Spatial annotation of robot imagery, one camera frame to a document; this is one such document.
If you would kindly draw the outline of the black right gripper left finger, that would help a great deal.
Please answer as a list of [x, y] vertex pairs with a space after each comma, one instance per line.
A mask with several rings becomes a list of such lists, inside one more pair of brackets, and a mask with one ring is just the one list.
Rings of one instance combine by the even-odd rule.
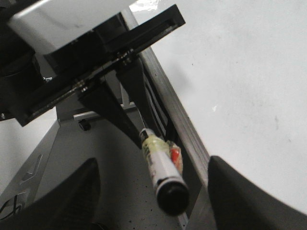
[[51, 192], [1, 221], [2, 230], [90, 230], [100, 197], [97, 160], [89, 158]]

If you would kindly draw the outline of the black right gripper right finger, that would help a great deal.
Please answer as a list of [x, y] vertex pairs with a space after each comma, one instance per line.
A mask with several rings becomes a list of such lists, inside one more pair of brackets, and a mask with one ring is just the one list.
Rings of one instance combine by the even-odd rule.
[[275, 199], [222, 158], [208, 164], [208, 192], [219, 230], [305, 230], [307, 216]]

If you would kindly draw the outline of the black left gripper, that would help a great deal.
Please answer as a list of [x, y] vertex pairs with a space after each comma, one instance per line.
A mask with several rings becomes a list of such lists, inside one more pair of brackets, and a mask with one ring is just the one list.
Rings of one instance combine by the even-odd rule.
[[13, 29], [40, 52], [56, 77], [13, 105], [22, 126], [72, 94], [141, 149], [139, 131], [102, 77], [111, 71], [138, 108], [145, 127], [156, 130], [139, 54], [181, 27], [176, 5], [129, 29], [119, 12], [107, 17], [99, 4], [32, 4], [13, 16]]

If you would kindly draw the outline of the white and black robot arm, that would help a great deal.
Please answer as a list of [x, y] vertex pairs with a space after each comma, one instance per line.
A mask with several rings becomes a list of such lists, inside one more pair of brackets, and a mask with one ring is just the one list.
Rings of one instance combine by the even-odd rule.
[[62, 144], [87, 160], [21, 215], [20, 228], [307, 227], [307, 3], [304, 0], [3, 0], [4, 113], [23, 127], [70, 98], [103, 119]]

